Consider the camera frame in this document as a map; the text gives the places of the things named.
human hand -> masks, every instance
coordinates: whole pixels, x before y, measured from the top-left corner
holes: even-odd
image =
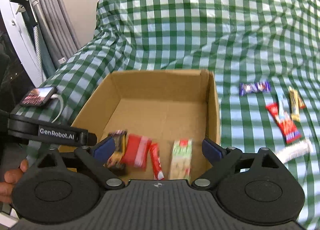
[[[12,203],[11,193],[14,185],[28,169],[28,161],[23,160],[18,169],[11,169],[4,174],[4,181],[0,182],[0,202]]]

smartphone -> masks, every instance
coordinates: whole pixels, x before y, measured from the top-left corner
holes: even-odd
[[[20,101],[23,106],[43,106],[47,104],[51,96],[57,93],[55,87],[35,88],[29,91]]]

open cardboard box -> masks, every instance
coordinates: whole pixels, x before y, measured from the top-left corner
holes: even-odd
[[[214,75],[208,70],[125,71],[109,74],[92,94],[72,126],[95,133],[126,129],[159,144],[165,179],[175,140],[193,139],[191,180],[210,164],[202,154],[205,136],[220,143],[219,103]],[[73,147],[60,146],[60,152]],[[127,167],[129,179],[154,179],[150,154],[147,170]]]

red stick packet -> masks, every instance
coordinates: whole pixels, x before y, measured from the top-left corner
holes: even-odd
[[[277,103],[266,105],[266,109],[270,112],[272,117],[275,119],[283,136],[285,137],[285,141],[287,144],[301,137],[301,134],[299,133],[293,121],[290,119],[290,116],[288,115],[287,112],[284,112],[285,118],[283,120],[279,119],[279,116],[278,116],[279,107]]]
[[[151,142],[148,137],[129,134],[127,149],[121,163],[146,170],[147,155]]]
[[[152,143],[150,145],[150,155],[151,155],[152,168],[153,168],[153,174],[155,176],[155,180],[164,179],[164,175],[161,169],[159,148],[157,143]]]

gingham fabric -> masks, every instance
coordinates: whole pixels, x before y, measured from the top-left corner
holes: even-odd
[[[114,70],[208,68],[220,101],[221,145],[257,152],[286,146],[265,109],[288,88],[306,104],[296,122],[315,151],[287,164],[306,195],[298,221],[320,228],[320,0],[99,0],[92,41],[43,86],[56,86],[65,101],[59,121],[71,124],[103,78]],[[268,80],[271,93],[239,97],[239,83]],[[18,113],[53,120],[59,106]],[[29,148],[30,155],[36,151]]]

